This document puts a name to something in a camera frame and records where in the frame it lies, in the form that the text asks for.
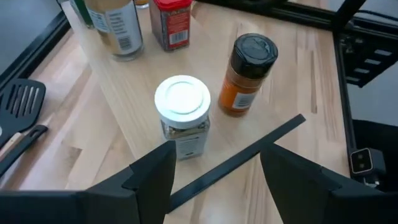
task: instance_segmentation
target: black frame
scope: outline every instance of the black frame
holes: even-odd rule
[[[369,19],[362,19],[354,17],[355,12],[362,6],[365,0],[346,0],[337,12],[319,9],[311,6],[304,6],[292,2],[286,2],[285,0],[275,1],[224,1],[224,0],[198,0],[199,2],[205,2],[210,4],[216,4],[219,6],[229,7],[241,11],[246,11],[262,16],[273,17],[288,22],[301,24],[304,26],[315,27],[318,29],[324,29],[333,33],[335,54],[336,54],[336,65],[338,70],[338,78],[340,84],[340,95],[343,110],[343,118],[346,133],[347,153],[350,154],[356,150],[353,122],[351,117],[351,111],[349,108],[349,99],[347,93],[347,72],[344,61],[344,52],[341,45],[341,37],[359,37],[364,38],[373,42],[384,42],[384,43],[396,43],[398,42],[398,27],[385,24],[381,22],[371,21]],[[347,26],[347,22],[351,21],[356,26]],[[46,29],[45,34],[38,37],[38,40],[30,46],[26,52],[24,52],[20,58],[18,58],[7,72],[9,75],[5,80],[0,80],[0,97],[2,89],[5,84],[12,78],[27,78],[37,67],[45,56],[52,50],[55,44],[62,38],[66,31],[70,28],[69,23],[65,15],[61,12],[52,25]],[[241,159],[238,163],[233,160],[226,161],[226,164],[222,164],[220,167],[221,175],[216,178],[222,178],[222,176],[231,172],[237,165],[246,162],[250,157]],[[200,177],[197,181],[202,181],[204,177]],[[205,187],[208,187],[217,179],[208,181],[208,184],[202,185],[202,188],[196,189],[193,192],[191,190],[186,191],[183,201],[186,201],[196,194],[198,194]]]

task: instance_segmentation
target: wooden table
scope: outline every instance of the wooden table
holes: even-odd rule
[[[224,144],[227,141],[235,144],[231,147],[233,150],[221,160],[248,146],[296,114],[302,113],[307,121],[277,141],[277,144],[340,174],[349,174],[333,38],[330,32],[218,6],[195,3],[192,8],[192,16],[195,18],[192,27],[200,32],[197,32],[192,40],[204,41],[217,49],[209,50],[212,53],[209,55],[212,60],[203,60],[208,62],[208,65],[210,64],[211,69],[207,70],[204,67],[205,64],[198,60],[199,57],[187,56],[183,51],[179,51],[170,56],[180,57],[183,63],[175,66],[175,70],[170,70],[172,68],[164,62],[160,65],[168,68],[167,74],[160,73],[159,75],[159,71],[151,67],[150,60],[145,61],[147,70],[134,70],[136,69],[134,63],[143,62],[142,60],[147,56],[145,53],[138,60],[128,63],[109,60],[97,33],[85,29],[78,22],[70,5],[64,3],[63,8],[134,159],[142,157],[163,141],[152,101],[153,91],[164,77],[172,75],[173,72],[180,72],[181,69],[191,72],[199,71],[204,74],[200,78],[204,79],[209,86],[212,100],[214,100],[221,88],[229,51],[236,36],[247,32],[258,32],[270,37],[276,43],[279,48],[279,58],[250,113],[241,118],[243,121],[232,120],[219,112],[216,105],[212,106],[211,118],[217,120],[213,122],[212,128],[217,138],[209,139],[209,141],[216,146],[219,144],[220,148],[225,148]],[[139,11],[139,17],[141,26],[148,26],[147,12]],[[153,38],[148,33],[148,28],[143,30],[146,52],[162,54],[161,50],[155,49],[156,45],[148,44],[148,41]],[[189,49],[196,49],[195,44],[192,44]],[[198,54],[208,53],[205,50]],[[137,75],[138,72],[151,73],[149,75],[152,77]],[[105,116],[106,113],[103,113],[96,113],[96,116],[99,118]],[[230,121],[233,126],[226,126]],[[111,129],[117,129],[113,123],[109,126]],[[237,131],[239,135],[234,136],[234,131]],[[241,136],[243,131],[252,131],[254,134],[245,136],[243,140],[232,138]],[[100,145],[93,147],[105,150]],[[69,170],[69,179],[75,181],[69,182],[66,188],[79,189],[93,184],[85,181],[85,177],[102,174],[104,170],[90,169],[96,165],[84,164],[81,157],[84,156],[87,161],[87,158],[97,155],[93,151],[89,154],[83,151],[75,156],[77,157],[75,165],[72,171]],[[113,158],[113,163],[120,161],[124,166],[131,162],[123,159],[123,152],[113,152]],[[203,169],[200,172],[204,172],[220,161],[205,167],[197,162],[193,166]],[[177,163],[177,168],[181,169],[184,166],[189,168],[192,164],[188,162]],[[114,164],[107,164],[101,166],[101,169],[111,174],[118,171],[119,167],[115,167]],[[176,174],[177,183],[174,190],[191,181],[191,177],[184,179],[181,175],[184,177],[186,174],[183,172]],[[106,178],[105,175],[95,176],[98,180],[102,177]],[[165,219],[165,223],[226,222],[282,223],[267,189],[258,157],[245,163],[193,200],[167,215]]]

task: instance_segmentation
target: orange spice jar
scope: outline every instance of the orange spice jar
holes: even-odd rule
[[[276,45],[260,34],[244,34],[235,40],[223,88],[220,108],[232,116],[244,115],[278,57]]]

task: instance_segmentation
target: gray floor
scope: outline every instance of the gray floor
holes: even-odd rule
[[[330,7],[337,10],[342,3],[343,0],[330,0]],[[398,0],[367,0],[361,9],[398,17]],[[356,16],[398,25],[372,15]],[[398,63],[363,88],[348,85],[348,96],[354,119],[398,126]]]
[[[0,0],[0,74],[60,11],[56,0]]]

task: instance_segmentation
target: wooden tabletop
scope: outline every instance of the wooden tabletop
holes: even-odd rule
[[[40,150],[40,154],[35,155],[30,174],[21,169],[17,174],[24,170],[25,175],[17,175],[15,179],[22,176],[20,181],[14,180],[8,185],[10,188],[84,189],[142,157],[163,141],[153,105],[156,86],[165,77],[185,71],[201,78],[215,101],[232,43],[237,35],[247,32],[258,32],[276,43],[277,63],[247,116],[230,118],[212,105],[211,128],[215,137],[209,138],[211,148],[226,149],[228,141],[232,144],[228,144],[230,148],[225,152],[206,151],[196,161],[177,163],[180,171],[176,174],[174,190],[298,113],[307,121],[277,144],[340,174],[349,174],[330,32],[196,3],[192,7],[195,20],[191,46],[168,54],[171,59],[161,62],[159,58],[164,53],[150,33],[147,12],[139,11],[146,51],[137,60],[122,63],[108,57],[97,33],[85,29],[68,4],[64,3],[63,8],[75,32],[73,38],[78,40],[84,53],[79,53],[79,46],[72,51],[72,44],[66,45],[69,49],[64,58],[47,68],[47,77],[38,78],[50,89],[46,97],[52,102],[60,92],[67,92],[60,88],[60,82],[73,82],[67,84],[70,98],[58,107],[53,106],[52,110],[58,110],[55,114],[50,112],[50,103],[45,105],[41,122],[48,123],[50,130],[56,129],[57,133],[50,132],[45,143],[38,145],[41,148],[36,150]],[[208,46],[199,49],[193,41]],[[61,77],[48,75],[57,72],[59,65],[63,70]],[[79,72],[72,71],[72,67],[77,67]],[[214,159],[207,154],[218,157]],[[282,223],[258,157],[165,219],[165,223],[225,222]]]

